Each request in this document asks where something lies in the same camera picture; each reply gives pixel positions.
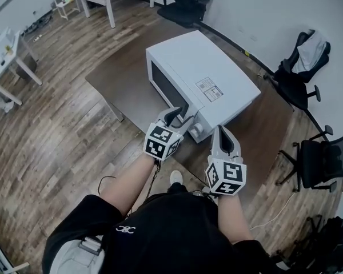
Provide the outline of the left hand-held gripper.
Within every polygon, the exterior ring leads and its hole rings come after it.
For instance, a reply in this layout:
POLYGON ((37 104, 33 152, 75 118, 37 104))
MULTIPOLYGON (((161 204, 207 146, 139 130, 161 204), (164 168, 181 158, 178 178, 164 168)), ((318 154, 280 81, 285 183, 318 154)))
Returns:
POLYGON ((182 107, 168 108, 159 113, 158 119, 151 122, 145 135, 144 153, 156 160, 165 161, 176 152, 184 135, 194 122, 194 116, 190 116, 179 126, 171 125, 181 111, 182 107))

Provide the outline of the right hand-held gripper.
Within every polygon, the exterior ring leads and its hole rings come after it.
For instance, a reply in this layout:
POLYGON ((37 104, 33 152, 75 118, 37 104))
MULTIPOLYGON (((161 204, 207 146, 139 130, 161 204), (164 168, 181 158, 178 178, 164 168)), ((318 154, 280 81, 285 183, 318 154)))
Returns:
POLYGON ((218 125, 212 135, 211 154, 205 170, 211 193, 236 195, 246 184, 247 166, 243 162, 237 138, 225 126, 218 125))

